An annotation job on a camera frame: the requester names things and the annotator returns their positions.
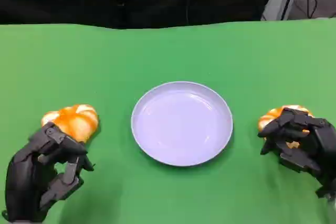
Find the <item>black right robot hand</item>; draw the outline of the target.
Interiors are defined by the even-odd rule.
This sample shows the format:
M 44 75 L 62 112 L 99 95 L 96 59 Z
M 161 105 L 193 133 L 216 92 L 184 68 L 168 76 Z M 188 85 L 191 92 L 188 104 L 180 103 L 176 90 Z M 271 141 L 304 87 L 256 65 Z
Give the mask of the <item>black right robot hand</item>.
M 265 140 L 262 155 L 273 152 L 281 165 L 310 174 L 321 184 L 316 195 L 335 200 L 335 127 L 328 120 L 283 106 L 259 119 L 258 137 Z

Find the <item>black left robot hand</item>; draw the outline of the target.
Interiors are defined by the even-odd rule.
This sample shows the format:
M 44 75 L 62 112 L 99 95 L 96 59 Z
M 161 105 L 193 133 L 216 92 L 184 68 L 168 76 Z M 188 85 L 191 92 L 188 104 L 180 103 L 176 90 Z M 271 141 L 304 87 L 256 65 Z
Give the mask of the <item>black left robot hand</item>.
M 10 223 L 42 223 L 50 208 L 83 185 L 81 170 L 93 171 L 84 142 L 54 123 L 36 131 L 10 160 L 5 185 Z

